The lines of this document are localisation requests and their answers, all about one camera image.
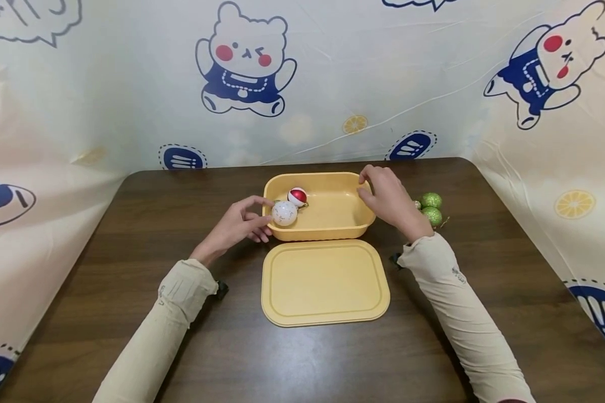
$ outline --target red cheek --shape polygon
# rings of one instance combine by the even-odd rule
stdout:
[[[271,64],[271,56],[269,55],[262,55],[258,58],[258,63],[260,63],[260,66],[262,67],[267,67],[269,64]]]
[[[562,37],[560,35],[550,36],[544,41],[544,50],[557,51],[562,46]]]
[[[565,78],[565,76],[569,73],[569,67],[565,66],[563,68],[560,69],[560,71],[558,72],[558,78],[562,79]]]
[[[221,44],[215,49],[215,55],[217,55],[220,60],[229,61],[233,59],[233,50],[225,44]]]

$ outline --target lemon slice print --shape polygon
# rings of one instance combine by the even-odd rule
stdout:
[[[362,131],[367,127],[367,118],[362,115],[350,116],[343,123],[343,131],[345,134],[354,134]]]
[[[595,204],[596,199],[591,193],[584,190],[570,190],[556,201],[556,213],[563,219],[579,219],[588,215]]]

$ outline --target brown table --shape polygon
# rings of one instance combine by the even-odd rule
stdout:
[[[461,270],[506,336],[538,402],[605,402],[605,340],[482,175],[460,158],[389,165],[411,195],[437,191]],[[236,200],[274,175],[361,163],[145,171],[127,178],[0,393],[6,402],[91,402],[153,305],[157,286]],[[466,378],[377,220],[362,239],[390,284],[374,322],[283,329],[260,307],[276,245],[243,242],[212,267],[230,286],[188,332],[159,402],[464,402]]]

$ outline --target sleeve cuff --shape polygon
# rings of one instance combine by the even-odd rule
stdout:
[[[412,270],[415,276],[430,280],[437,280],[444,275],[451,277],[454,268],[457,269],[455,253],[438,233],[419,238],[410,246],[405,245],[397,264]]]
[[[217,293],[217,282],[197,259],[180,260],[159,285],[159,303],[170,302],[195,321],[206,297]]]

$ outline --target green glitter ornament ball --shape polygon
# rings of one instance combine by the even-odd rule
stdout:
[[[441,208],[441,196],[430,191],[427,194],[421,196],[421,205],[423,205],[424,208]]]
[[[430,225],[436,227],[441,224],[442,216],[441,212],[436,207],[425,207],[421,213],[427,217],[427,220],[430,221]]]

